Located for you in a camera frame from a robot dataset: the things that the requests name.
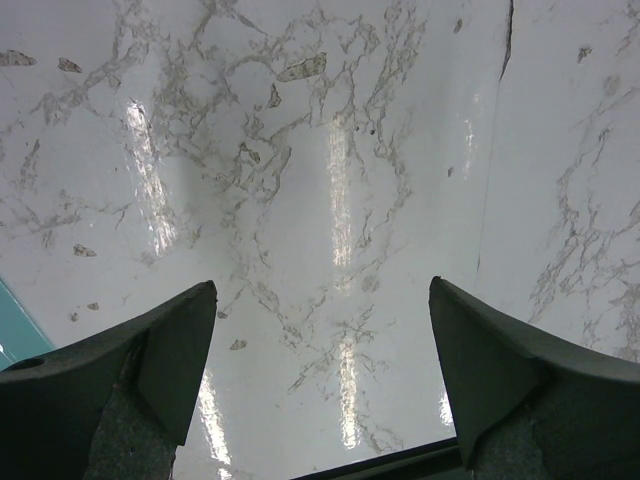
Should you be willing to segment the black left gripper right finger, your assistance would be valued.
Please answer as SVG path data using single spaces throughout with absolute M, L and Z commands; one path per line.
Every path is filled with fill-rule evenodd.
M 429 310 L 474 478 L 638 478 L 638 364 L 551 335 L 440 277 Z

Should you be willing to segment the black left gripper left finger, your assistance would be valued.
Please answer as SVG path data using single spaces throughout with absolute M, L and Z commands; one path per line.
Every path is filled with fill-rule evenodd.
M 1 373 L 4 479 L 168 479 L 217 310 L 213 281 Z

